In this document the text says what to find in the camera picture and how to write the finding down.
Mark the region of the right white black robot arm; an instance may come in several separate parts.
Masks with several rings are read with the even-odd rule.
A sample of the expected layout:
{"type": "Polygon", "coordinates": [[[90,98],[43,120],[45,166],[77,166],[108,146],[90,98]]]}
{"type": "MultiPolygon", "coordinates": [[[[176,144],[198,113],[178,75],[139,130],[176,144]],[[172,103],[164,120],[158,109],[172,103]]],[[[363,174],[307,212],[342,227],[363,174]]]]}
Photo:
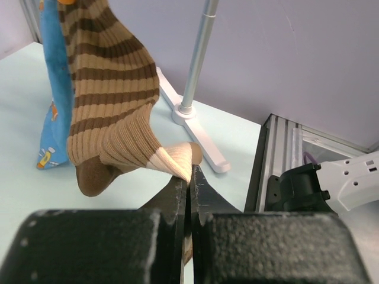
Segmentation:
{"type": "Polygon", "coordinates": [[[334,212],[378,200],[378,152],[307,164],[269,178],[265,211],[334,212]]]}

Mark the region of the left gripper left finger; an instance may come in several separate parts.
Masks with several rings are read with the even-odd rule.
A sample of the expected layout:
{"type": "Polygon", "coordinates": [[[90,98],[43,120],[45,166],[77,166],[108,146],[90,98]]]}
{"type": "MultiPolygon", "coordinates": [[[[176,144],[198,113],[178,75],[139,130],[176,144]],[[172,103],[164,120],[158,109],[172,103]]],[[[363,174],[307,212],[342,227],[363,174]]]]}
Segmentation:
{"type": "Polygon", "coordinates": [[[140,209],[45,210],[20,225],[2,283],[182,283],[187,184],[140,209]]]}

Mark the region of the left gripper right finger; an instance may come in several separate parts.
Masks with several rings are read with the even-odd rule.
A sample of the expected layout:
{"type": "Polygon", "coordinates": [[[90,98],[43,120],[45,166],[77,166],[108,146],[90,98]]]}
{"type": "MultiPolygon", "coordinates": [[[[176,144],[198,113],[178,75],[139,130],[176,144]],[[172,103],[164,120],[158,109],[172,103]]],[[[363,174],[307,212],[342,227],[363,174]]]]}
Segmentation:
{"type": "Polygon", "coordinates": [[[335,214],[245,214],[199,166],[188,189],[195,283],[369,283],[351,232],[335,214]]]}

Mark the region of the brown striped sock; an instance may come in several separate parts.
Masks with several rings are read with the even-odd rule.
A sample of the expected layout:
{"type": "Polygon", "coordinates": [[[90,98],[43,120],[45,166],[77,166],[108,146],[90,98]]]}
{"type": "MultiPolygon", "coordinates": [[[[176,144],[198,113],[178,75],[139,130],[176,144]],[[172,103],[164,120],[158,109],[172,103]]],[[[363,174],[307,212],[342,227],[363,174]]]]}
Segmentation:
{"type": "Polygon", "coordinates": [[[97,196],[139,168],[186,182],[201,163],[194,142],[163,146],[150,127],[160,97],[156,64],[107,1],[59,1],[74,102],[67,140],[79,189],[97,196]]]}

